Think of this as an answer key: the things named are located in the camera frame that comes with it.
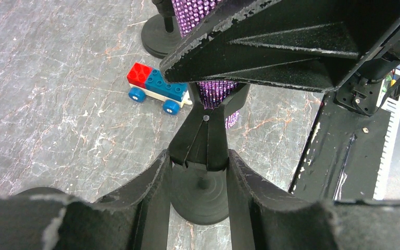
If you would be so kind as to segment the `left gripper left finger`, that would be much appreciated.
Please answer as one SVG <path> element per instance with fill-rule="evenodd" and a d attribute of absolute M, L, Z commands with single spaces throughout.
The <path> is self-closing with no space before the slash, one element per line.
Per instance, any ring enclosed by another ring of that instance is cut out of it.
<path fill-rule="evenodd" d="M 0 249 L 166 249 L 172 164 L 167 151 L 90 203 L 50 187 L 0 197 Z"/>

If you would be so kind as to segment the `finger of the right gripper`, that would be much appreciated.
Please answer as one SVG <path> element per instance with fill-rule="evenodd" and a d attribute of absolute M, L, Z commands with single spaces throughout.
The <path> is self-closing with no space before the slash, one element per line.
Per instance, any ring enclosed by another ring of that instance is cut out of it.
<path fill-rule="evenodd" d="M 400 63 L 400 1 L 221 1 L 160 63 L 171 83 L 325 92 Z"/>

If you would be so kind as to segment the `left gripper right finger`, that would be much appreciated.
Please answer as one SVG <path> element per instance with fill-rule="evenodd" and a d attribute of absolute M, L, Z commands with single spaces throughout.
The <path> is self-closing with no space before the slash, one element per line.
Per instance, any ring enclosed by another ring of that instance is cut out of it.
<path fill-rule="evenodd" d="M 400 200 L 308 202 L 229 151 L 233 249 L 400 249 Z"/>

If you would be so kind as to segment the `black microphone stand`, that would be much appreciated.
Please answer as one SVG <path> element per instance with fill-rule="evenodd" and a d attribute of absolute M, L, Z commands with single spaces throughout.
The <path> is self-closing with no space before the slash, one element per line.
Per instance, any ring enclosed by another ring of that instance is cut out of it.
<path fill-rule="evenodd" d="M 163 59 L 173 52 L 181 41 L 176 15 L 171 0 L 152 0 L 158 14 L 149 18 L 141 31 L 144 49 L 154 57 Z"/>
<path fill-rule="evenodd" d="M 199 225 L 229 215 L 226 168 L 229 166 L 226 118 L 241 109 L 250 85 L 240 84 L 215 109 L 204 109 L 195 83 L 193 107 L 168 147 L 172 169 L 171 204 L 185 220 Z"/>

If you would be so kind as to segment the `glitter microphone silver head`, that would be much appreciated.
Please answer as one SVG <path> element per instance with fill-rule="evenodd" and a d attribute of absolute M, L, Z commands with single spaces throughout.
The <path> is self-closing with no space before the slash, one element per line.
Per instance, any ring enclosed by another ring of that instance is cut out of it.
<path fill-rule="evenodd" d="M 186 37 L 217 5 L 219 0 L 173 0 L 181 37 Z M 203 81 L 196 84 L 205 109 L 214 109 L 237 87 L 232 81 Z"/>

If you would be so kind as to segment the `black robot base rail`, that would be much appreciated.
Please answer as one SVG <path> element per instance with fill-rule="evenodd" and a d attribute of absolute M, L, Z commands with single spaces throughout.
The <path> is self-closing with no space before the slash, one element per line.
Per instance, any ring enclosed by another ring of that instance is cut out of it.
<path fill-rule="evenodd" d="M 400 100 L 388 98 L 371 117 L 323 97 L 289 192 L 307 201 L 382 200 L 400 121 Z"/>

